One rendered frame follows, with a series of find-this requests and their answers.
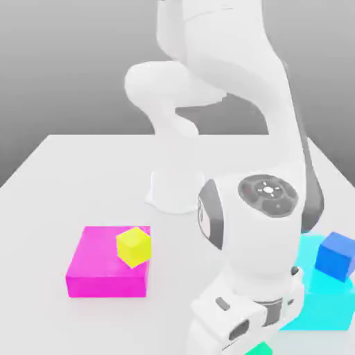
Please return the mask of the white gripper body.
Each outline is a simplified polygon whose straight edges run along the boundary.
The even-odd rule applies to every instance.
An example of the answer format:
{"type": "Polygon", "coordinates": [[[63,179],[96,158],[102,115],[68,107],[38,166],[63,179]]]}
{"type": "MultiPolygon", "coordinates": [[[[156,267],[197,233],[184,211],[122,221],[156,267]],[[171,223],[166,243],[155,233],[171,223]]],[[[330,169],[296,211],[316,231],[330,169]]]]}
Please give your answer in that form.
{"type": "Polygon", "coordinates": [[[187,355],[244,355],[239,343],[249,328],[249,320],[212,322],[194,318],[187,337],[187,355]]]}

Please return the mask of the small green cube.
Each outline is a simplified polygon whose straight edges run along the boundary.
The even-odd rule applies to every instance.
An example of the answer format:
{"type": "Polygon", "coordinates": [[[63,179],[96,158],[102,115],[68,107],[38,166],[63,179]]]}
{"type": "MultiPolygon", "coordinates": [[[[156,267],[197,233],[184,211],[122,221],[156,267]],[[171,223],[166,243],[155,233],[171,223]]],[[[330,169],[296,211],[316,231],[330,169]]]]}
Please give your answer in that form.
{"type": "Polygon", "coordinates": [[[259,343],[257,346],[253,347],[250,351],[246,352],[245,355],[272,355],[272,348],[265,342],[259,343]]]}

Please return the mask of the small yellow cube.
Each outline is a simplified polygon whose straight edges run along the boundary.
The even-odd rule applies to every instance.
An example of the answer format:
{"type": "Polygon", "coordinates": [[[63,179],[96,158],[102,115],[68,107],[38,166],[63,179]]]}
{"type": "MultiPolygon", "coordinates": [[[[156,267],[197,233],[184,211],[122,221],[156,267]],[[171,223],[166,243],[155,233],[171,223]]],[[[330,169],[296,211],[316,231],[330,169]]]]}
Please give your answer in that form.
{"type": "Polygon", "coordinates": [[[131,269],[150,260],[151,238],[139,227],[116,236],[117,255],[131,269]]]}

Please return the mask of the small blue cube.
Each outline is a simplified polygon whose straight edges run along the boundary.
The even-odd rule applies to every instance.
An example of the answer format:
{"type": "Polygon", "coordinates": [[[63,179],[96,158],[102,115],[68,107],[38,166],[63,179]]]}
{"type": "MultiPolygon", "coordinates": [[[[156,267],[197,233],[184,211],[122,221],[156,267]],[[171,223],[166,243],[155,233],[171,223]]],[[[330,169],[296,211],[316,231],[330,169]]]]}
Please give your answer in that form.
{"type": "Polygon", "coordinates": [[[315,268],[341,282],[355,271],[355,240],[337,232],[321,242],[315,268]]]}

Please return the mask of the large cyan box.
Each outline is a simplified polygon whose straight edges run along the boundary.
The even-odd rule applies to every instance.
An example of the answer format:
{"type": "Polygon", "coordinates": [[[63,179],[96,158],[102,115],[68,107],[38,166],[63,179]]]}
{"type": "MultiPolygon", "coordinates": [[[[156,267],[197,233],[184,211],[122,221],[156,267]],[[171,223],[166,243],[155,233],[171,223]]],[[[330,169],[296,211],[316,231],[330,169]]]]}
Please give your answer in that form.
{"type": "Polygon", "coordinates": [[[302,235],[295,265],[304,271],[304,306],[284,331],[346,331],[355,312],[355,283],[338,281],[315,268],[324,236],[302,235]]]}

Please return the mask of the large magenta box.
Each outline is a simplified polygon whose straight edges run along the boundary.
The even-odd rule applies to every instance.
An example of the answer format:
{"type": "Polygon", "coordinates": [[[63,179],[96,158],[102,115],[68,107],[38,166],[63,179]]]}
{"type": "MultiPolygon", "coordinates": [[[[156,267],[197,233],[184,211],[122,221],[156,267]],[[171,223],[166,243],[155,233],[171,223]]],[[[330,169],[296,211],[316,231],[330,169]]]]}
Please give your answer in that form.
{"type": "Polygon", "coordinates": [[[130,268],[120,260],[116,237],[131,226],[86,226],[66,273],[69,297],[145,297],[146,261],[130,268]]]}

